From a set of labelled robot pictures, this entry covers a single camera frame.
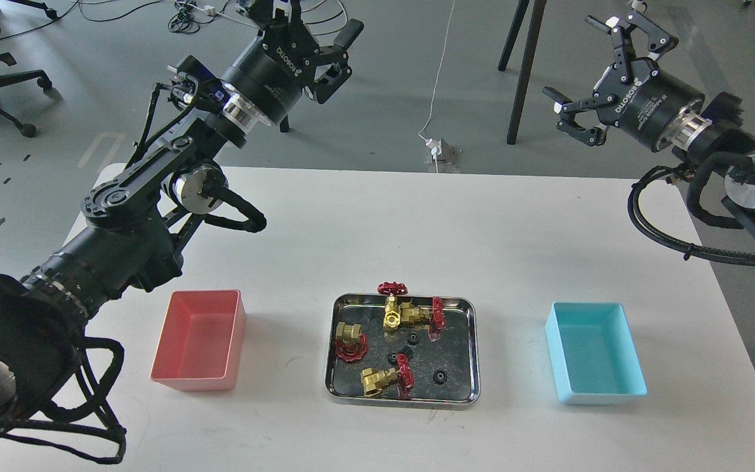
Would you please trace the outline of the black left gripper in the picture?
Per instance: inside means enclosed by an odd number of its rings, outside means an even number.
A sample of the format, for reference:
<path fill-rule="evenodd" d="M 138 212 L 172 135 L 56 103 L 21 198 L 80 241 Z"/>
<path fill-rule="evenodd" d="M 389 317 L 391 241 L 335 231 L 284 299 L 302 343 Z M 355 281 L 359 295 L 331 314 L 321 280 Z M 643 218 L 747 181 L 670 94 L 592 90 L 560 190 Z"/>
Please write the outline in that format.
<path fill-rule="evenodd" d="M 237 1 L 236 12 L 258 31 L 221 77 L 243 113 L 279 125 L 303 90 L 324 104 L 351 76 L 348 50 L 362 21 L 349 19 L 332 45 L 320 47 L 302 21 L 300 1 Z"/>

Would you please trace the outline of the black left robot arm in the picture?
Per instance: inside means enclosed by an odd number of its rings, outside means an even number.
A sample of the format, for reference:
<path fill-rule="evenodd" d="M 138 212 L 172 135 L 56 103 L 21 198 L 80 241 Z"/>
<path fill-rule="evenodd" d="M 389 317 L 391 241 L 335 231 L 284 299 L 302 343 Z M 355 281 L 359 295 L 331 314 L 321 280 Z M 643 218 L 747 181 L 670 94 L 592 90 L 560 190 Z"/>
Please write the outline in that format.
<path fill-rule="evenodd" d="M 86 335 L 106 302 L 129 287 L 151 292 L 181 275 L 182 250 L 201 224 L 257 233 L 267 220 L 227 185 L 214 161 L 231 142 L 243 147 L 257 123 L 277 125 L 301 94 L 323 104 L 351 76 L 349 48 L 364 25 L 347 19 L 332 44 L 319 45 L 298 1 L 240 1 L 258 34 L 221 76 L 187 56 L 158 83 L 178 115 L 143 140 L 114 179 L 84 198 L 87 226 L 20 280 L 0 274 L 0 439 L 48 446 L 21 428 L 74 433 L 117 445 L 109 457 L 56 448 L 117 464 L 126 430 L 107 396 L 124 349 Z"/>

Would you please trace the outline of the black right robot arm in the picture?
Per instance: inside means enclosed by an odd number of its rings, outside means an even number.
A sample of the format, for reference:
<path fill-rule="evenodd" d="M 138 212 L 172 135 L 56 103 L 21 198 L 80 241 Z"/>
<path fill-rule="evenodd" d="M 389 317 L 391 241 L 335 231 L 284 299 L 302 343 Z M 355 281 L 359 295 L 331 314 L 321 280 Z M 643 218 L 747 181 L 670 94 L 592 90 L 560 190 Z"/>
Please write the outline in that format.
<path fill-rule="evenodd" d="M 744 230 L 755 239 L 755 136 L 742 129 L 741 99 L 723 92 L 707 104 L 703 92 L 662 71 L 659 57 L 679 40 L 641 12 L 605 22 L 585 20 L 610 35 L 614 60 L 590 98 L 572 100 L 552 87 L 543 89 L 554 100 L 557 129 L 586 146 L 602 146 L 614 127 L 652 152 L 671 149 L 680 159 L 677 167 L 658 165 L 632 186 L 627 212 L 633 225 L 686 259 L 755 267 L 755 253 L 675 238 L 647 221 L 640 206 L 650 183 L 683 180 L 693 217 L 710 227 Z"/>

